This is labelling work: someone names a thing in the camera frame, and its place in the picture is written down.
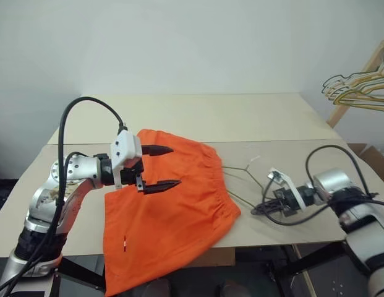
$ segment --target table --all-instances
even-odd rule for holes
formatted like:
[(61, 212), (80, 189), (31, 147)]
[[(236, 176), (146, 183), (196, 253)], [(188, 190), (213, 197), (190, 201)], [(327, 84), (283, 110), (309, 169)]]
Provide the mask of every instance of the table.
[[(300, 185), (307, 181), (304, 160), (311, 150), (324, 144), (346, 147), (346, 143), (337, 133), (331, 130), (297, 94), (224, 95), (223, 105), (219, 95), (213, 96), (212, 102), (210, 102), (211, 96), (180, 96), (181, 102), (177, 103), (176, 97), (170, 97), (168, 100), (160, 97), (158, 100), (160, 104), (155, 103), (154, 97), (149, 96), (138, 97), (138, 100), (137, 97), (96, 97), (104, 99), (113, 106), (124, 119), (130, 118), (129, 127), (134, 132), (143, 127), (164, 129), (180, 136), (208, 142), (217, 150), (226, 166), (244, 167), (255, 158), (250, 166), (250, 172), (263, 184), (268, 182), (266, 177), (268, 170), (275, 167), (290, 175), (296, 185)], [(169, 114), (163, 116), (163, 112), (174, 102), (177, 107), (172, 107)], [(136, 116), (148, 106), (147, 103), (154, 104), (155, 109), (145, 110), (141, 118)], [(91, 110), (90, 107), (80, 108), (83, 104), (80, 103), (80, 106), (70, 114), (66, 127), (65, 151), (78, 150), (88, 155), (109, 153), (108, 143), (113, 141), (109, 131), (113, 130), (114, 134), (116, 133), (116, 121), (111, 119), (110, 114), (98, 116), (105, 114), (105, 110), (96, 110), (92, 105)], [(126, 111), (122, 106), (128, 106), (129, 109)], [(88, 118), (99, 121), (90, 123)], [(53, 135), (20, 178), (1, 210), (0, 257), (7, 257), (10, 250), (15, 247), (30, 199), (35, 190), (47, 179), (56, 154), (56, 135)], [(371, 191), (379, 192), (381, 196), (377, 199), (384, 200), (384, 182), (362, 160), (359, 160), (359, 164)], [(323, 150), (311, 161), (313, 173), (332, 167), (343, 169), (354, 182), (360, 183), (351, 162), (340, 151)], [(260, 202), (260, 189), (247, 178), (246, 174), (234, 170), (225, 172), (229, 190), (251, 203)], [(112, 186), (106, 187), (92, 191), (85, 197), (74, 227), (69, 233), (67, 244), (64, 246), (64, 255), (102, 253), (103, 196), (113, 190)], [(264, 217), (253, 217), (247, 205), (237, 199), (234, 201), (239, 205), (242, 215), (215, 247), (317, 243), (336, 241), (344, 237), (336, 216), (330, 210), (303, 225), (287, 227), (275, 225)], [(309, 207), (306, 212), (314, 210), (314, 207)], [(296, 220), (300, 216), (293, 216), (291, 220)], [(6, 226), (6, 232), (3, 232), (3, 226)], [(80, 241), (80, 234), (83, 234), (83, 242)]]

